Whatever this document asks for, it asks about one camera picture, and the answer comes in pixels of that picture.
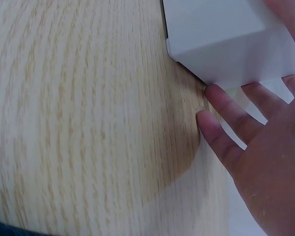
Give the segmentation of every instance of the finger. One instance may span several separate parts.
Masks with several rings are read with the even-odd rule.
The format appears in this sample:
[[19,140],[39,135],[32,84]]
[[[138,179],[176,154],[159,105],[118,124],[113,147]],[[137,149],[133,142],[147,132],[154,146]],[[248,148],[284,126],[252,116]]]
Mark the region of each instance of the finger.
[[261,123],[245,112],[219,86],[208,86],[205,95],[244,143],[249,144],[263,128]]
[[287,103],[260,83],[253,83],[241,87],[247,97],[256,105],[267,120],[270,120]]
[[282,81],[295,97],[295,75],[283,77]]
[[276,13],[295,41],[295,0],[264,0],[266,5]]
[[221,124],[209,111],[198,112],[196,119],[207,143],[228,172],[232,174],[243,150],[225,133]]

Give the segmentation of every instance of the white box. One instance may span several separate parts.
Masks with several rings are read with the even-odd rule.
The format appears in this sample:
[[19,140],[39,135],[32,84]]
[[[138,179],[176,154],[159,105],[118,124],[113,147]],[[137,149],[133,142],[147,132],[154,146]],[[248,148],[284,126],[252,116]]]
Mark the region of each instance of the white box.
[[295,74],[295,43],[262,0],[163,0],[169,55],[224,89]]

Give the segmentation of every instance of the human hand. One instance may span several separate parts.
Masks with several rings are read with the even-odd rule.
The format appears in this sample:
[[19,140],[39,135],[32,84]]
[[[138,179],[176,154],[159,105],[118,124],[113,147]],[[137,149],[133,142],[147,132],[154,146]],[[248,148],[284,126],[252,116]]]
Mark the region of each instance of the human hand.
[[[265,0],[295,40],[295,0]],[[295,75],[283,78],[295,97]],[[216,111],[247,144],[243,151],[209,111],[196,115],[213,151],[233,177],[248,209],[273,236],[295,236],[295,98],[285,103],[259,83],[242,87],[267,118],[262,125],[218,86],[205,95]]]

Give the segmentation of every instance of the light wood surface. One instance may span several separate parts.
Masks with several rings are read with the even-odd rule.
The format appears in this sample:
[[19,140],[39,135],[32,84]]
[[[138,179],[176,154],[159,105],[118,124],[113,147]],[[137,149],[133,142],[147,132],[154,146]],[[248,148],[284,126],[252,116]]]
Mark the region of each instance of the light wood surface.
[[57,235],[227,235],[225,172],[159,0],[0,0],[0,221]]

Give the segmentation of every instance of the fingernail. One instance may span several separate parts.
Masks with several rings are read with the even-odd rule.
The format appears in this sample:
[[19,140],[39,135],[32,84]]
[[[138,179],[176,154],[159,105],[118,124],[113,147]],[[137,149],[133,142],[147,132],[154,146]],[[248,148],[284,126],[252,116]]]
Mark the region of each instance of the fingernail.
[[196,108],[195,112],[197,114],[197,113],[199,113],[200,111],[203,111],[203,110],[205,110],[204,107],[198,107],[198,108]]
[[200,129],[200,125],[199,125],[199,122],[198,122],[198,119],[197,119],[197,114],[200,112],[200,111],[203,111],[205,110],[204,107],[199,107],[196,109],[196,123],[197,123],[197,129],[198,129],[198,133],[199,135],[201,135],[201,129]]

